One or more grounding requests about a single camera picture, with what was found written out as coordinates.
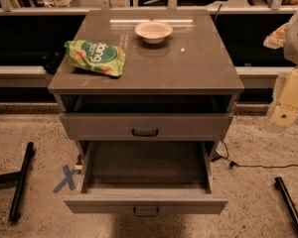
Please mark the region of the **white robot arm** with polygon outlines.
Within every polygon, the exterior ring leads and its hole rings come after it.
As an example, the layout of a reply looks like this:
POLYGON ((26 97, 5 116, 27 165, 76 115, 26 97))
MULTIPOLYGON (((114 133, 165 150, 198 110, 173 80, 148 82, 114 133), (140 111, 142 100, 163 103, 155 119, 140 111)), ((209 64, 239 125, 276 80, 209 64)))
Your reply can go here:
POLYGON ((277 76, 266 117, 269 129, 282 131, 298 118, 298 11, 263 42, 270 49, 283 49, 284 57, 295 67, 277 76))

